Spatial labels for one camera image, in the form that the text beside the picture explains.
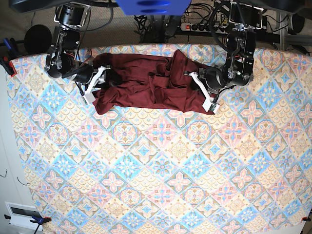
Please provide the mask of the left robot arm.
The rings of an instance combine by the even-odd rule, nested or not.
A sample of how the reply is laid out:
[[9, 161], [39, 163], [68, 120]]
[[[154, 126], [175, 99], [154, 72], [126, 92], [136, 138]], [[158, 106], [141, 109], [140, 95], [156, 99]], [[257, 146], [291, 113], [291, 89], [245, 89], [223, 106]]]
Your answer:
[[[214, 18], [221, 7], [229, 5], [228, 25], [230, 31], [222, 43], [216, 34]], [[256, 32], [262, 28], [263, 9], [237, 0], [224, 0], [212, 11], [208, 26], [215, 42], [226, 51], [225, 64], [217, 67], [200, 68], [184, 72], [190, 76], [195, 87], [204, 95], [202, 107], [206, 113], [216, 113], [222, 92], [236, 86], [245, 86], [253, 80]]]

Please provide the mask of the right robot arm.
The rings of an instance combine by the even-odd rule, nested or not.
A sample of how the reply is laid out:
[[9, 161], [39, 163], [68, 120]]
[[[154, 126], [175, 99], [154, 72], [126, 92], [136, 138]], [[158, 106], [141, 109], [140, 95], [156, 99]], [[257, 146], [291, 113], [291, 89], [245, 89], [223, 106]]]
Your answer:
[[81, 101], [92, 104], [93, 93], [101, 88], [122, 84], [122, 78], [105, 64], [98, 68], [88, 61], [79, 61], [79, 48], [83, 37], [89, 32], [91, 4], [70, 2], [55, 8], [55, 27], [51, 46], [46, 57], [45, 71], [52, 78], [67, 79], [78, 87]]

